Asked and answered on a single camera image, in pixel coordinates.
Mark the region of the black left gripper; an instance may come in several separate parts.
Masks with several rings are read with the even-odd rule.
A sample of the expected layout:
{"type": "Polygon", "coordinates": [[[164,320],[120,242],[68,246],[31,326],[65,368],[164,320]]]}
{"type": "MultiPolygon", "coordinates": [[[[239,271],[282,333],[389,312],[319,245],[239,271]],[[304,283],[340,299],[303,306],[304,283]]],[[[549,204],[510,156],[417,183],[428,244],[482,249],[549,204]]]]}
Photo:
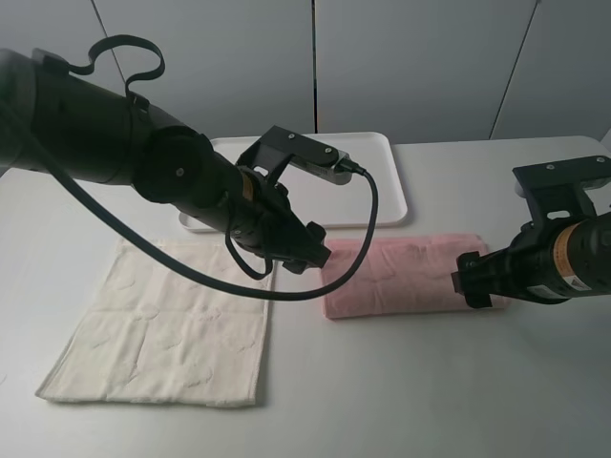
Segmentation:
{"type": "Polygon", "coordinates": [[[284,269],[302,275],[323,267],[331,251],[327,231],[314,221],[306,226],[292,212],[285,187],[262,176],[227,176],[226,236],[260,257],[282,260],[284,269]]]}

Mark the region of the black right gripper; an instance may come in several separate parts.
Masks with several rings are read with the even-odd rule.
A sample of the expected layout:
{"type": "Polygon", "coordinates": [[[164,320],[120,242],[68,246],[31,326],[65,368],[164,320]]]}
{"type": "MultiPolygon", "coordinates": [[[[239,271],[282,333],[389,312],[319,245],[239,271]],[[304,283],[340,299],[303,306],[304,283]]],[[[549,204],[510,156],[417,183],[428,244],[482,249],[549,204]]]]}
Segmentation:
{"type": "Polygon", "coordinates": [[[511,244],[491,254],[461,254],[452,272],[453,289],[465,294],[471,308],[492,308],[491,296],[511,299],[557,299],[550,232],[525,224],[511,244]]]}

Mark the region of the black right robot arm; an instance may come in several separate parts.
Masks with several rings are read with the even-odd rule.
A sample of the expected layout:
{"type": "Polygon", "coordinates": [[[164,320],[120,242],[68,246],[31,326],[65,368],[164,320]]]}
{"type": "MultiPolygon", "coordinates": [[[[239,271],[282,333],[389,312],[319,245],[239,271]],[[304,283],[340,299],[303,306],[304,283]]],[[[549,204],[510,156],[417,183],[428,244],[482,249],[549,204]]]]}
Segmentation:
{"type": "Polygon", "coordinates": [[[608,296],[610,215],[530,226],[508,247],[464,253],[456,266],[454,291],[473,309],[490,307],[493,296],[542,304],[608,296]]]}

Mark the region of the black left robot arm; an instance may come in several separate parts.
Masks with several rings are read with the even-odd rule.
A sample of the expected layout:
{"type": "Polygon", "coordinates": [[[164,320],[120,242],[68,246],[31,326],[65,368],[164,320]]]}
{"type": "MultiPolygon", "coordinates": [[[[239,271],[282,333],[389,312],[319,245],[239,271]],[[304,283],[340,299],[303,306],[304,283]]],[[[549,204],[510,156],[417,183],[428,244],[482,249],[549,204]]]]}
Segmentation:
{"type": "Polygon", "coordinates": [[[70,75],[53,56],[1,52],[1,99],[72,178],[134,188],[296,274],[329,258],[325,229],[293,213],[280,176],[290,162],[321,172],[338,157],[272,127],[236,162],[160,108],[70,75]]]}

